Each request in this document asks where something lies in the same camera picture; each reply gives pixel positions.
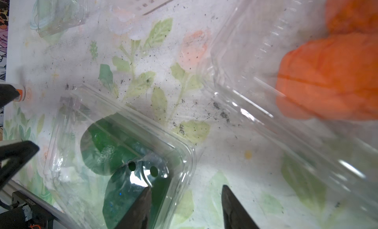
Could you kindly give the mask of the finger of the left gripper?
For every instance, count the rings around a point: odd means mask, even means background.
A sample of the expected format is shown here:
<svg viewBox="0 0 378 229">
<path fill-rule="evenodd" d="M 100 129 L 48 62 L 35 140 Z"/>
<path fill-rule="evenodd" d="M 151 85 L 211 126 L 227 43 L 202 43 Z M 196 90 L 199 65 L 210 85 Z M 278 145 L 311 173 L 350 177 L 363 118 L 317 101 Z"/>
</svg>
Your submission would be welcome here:
<svg viewBox="0 0 378 229">
<path fill-rule="evenodd" d="M 1 189 L 38 151 L 39 147 L 30 140 L 1 141 L 1 161 L 6 160 L 1 167 Z"/>
<path fill-rule="evenodd" d="M 20 93 L 10 84 L 1 84 L 0 86 L 0 107 L 3 108 L 11 101 L 20 97 Z"/>
</svg>

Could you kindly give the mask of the clear clamshell container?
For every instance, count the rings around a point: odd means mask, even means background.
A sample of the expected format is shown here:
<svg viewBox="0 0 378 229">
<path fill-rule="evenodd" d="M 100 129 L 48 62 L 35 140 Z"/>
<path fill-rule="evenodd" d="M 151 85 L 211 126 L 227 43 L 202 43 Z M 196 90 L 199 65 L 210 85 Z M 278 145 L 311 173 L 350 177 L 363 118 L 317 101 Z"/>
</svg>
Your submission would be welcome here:
<svg viewBox="0 0 378 229">
<path fill-rule="evenodd" d="M 241 0 L 199 71 L 304 202 L 330 188 L 377 220 L 378 0 Z"/>
<path fill-rule="evenodd" d="M 89 17 L 89 5 L 90 0 L 36 0 L 30 28 L 43 38 L 82 25 Z"/>
</svg>

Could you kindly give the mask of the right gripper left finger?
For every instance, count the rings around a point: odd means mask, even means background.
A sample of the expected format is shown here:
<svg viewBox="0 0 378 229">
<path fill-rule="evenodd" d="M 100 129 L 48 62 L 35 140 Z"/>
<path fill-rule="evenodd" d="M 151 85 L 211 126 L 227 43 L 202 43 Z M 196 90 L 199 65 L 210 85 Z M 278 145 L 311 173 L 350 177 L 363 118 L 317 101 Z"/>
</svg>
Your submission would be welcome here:
<svg viewBox="0 0 378 229">
<path fill-rule="evenodd" d="M 152 206 L 150 187 L 144 188 L 115 229 L 148 229 Z"/>
</svg>

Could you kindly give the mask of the green fruit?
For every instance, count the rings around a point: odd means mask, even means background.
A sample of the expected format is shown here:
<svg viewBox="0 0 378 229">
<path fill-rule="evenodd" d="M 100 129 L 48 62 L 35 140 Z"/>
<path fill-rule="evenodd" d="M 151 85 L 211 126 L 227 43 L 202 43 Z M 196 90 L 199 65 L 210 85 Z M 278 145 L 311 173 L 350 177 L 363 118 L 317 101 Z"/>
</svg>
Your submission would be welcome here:
<svg viewBox="0 0 378 229">
<path fill-rule="evenodd" d="M 132 121 L 115 113 L 92 123 L 80 140 L 80 151 L 86 167 L 98 175 L 112 175 L 151 149 L 138 138 Z"/>
<path fill-rule="evenodd" d="M 164 162 L 130 161 L 116 170 L 108 181 L 104 196 L 102 213 L 107 228 L 114 229 L 144 188 L 151 187 L 149 228 L 153 229 L 170 183 L 170 170 Z"/>
</svg>

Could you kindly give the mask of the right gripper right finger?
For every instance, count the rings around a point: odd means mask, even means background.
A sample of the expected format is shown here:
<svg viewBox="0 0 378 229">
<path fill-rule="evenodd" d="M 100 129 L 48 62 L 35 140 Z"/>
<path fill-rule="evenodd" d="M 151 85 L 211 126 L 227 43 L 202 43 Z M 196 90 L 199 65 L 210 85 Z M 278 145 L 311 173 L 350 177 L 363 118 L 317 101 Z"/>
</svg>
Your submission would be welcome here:
<svg viewBox="0 0 378 229">
<path fill-rule="evenodd" d="M 221 204 L 225 229 L 259 229 L 227 185 L 222 186 Z"/>
</svg>

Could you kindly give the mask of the clear clamshell with green fruit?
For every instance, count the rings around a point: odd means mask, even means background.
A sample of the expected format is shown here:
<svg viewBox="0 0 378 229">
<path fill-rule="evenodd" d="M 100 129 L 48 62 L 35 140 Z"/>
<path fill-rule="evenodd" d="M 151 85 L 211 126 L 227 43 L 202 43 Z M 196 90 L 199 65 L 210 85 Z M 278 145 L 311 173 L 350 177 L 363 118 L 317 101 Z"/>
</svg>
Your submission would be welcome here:
<svg viewBox="0 0 378 229">
<path fill-rule="evenodd" d="M 74 229 L 113 229 L 146 187 L 167 229 L 196 167 L 194 146 L 89 85 L 62 93 L 44 173 Z"/>
</svg>

